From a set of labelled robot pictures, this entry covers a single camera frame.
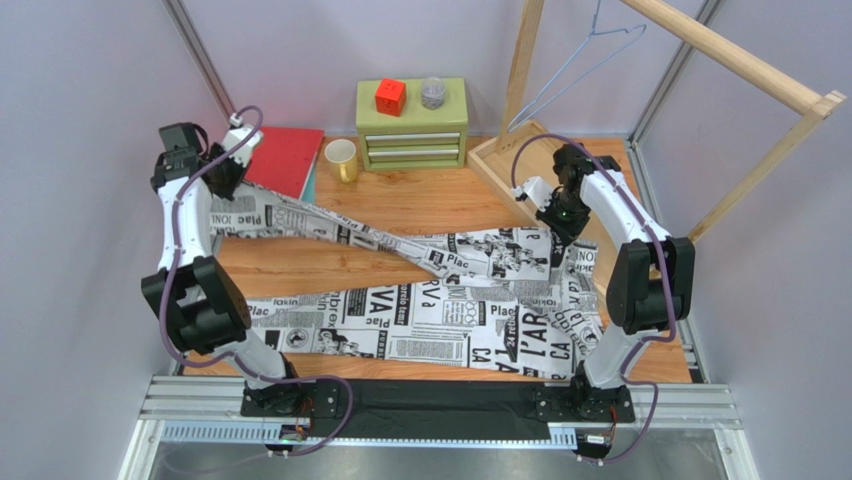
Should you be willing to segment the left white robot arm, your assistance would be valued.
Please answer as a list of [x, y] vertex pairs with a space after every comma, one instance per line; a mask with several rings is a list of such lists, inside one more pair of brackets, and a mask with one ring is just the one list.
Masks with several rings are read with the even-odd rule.
[[164, 245], [156, 272], [141, 281], [141, 292], [175, 359], [188, 365], [186, 353], [195, 352], [241, 373], [243, 415], [293, 417], [308, 405], [296, 370], [252, 331], [246, 298], [213, 249], [212, 201], [233, 199], [263, 139], [258, 127], [237, 114], [229, 123], [219, 143], [194, 123], [160, 129], [165, 150], [150, 182], [163, 209]]

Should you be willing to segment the newspaper print trousers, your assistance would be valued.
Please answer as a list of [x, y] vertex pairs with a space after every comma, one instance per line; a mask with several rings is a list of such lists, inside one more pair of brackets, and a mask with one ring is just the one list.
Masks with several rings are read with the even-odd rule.
[[401, 237], [253, 184], [214, 198], [214, 233], [302, 237], [398, 255], [431, 274], [249, 301], [255, 332], [285, 353], [426, 362], [566, 379], [598, 345], [597, 247], [546, 228]]

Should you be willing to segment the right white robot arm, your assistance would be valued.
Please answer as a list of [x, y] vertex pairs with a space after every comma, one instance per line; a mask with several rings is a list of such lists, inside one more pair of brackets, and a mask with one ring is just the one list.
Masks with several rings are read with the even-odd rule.
[[626, 401], [629, 373], [648, 343], [673, 341], [689, 313], [695, 247], [647, 213], [612, 157], [568, 141], [553, 161], [559, 185], [536, 199], [537, 219], [569, 245], [596, 215], [618, 250], [605, 294], [610, 324], [570, 383], [573, 413], [604, 419]]

